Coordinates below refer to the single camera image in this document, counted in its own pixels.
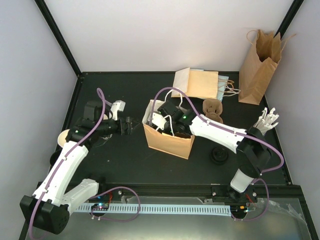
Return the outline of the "orange paper bag white handles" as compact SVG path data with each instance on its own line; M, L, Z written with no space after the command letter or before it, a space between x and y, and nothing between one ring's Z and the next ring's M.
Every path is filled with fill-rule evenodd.
M178 92L182 92L180 89L175 87L164 87L158 91L154 99L149 101L142 118L142 125L147 140L147 145L151 149L188 160L195 140L194 135L190 136L189 138L182 138L173 136L172 134L160 133L149 126L153 103L155 103L154 108L158 108L161 104L163 104L164 101L157 100L157 98L166 90L177 90ZM194 107L191 99L183 92L182 95L188 101L189 105Z

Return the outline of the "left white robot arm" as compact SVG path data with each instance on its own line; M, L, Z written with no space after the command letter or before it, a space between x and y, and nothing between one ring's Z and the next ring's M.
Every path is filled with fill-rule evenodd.
M67 191L78 166L88 155L93 145L110 135L132 133L132 119L118 117L125 102L117 100L106 109L106 104L89 101L83 116L68 130L65 143L45 180L32 196L23 196L19 206L29 228L36 227L52 234L60 234L71 214L90 198L103 199L108 192L106 185L85 178Z

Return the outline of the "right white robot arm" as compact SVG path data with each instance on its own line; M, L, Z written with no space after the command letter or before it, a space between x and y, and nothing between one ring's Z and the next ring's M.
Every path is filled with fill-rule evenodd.
M272 156L269 147L249 138L265 139L256 127L249 130L230 127L203 114L197 115L192 109L182 110L168 100L156 100L154 110L151 122L161 133L202 137L236 154L238 169L227 189L228 198L234 202L246 195L246 189L260 176Z

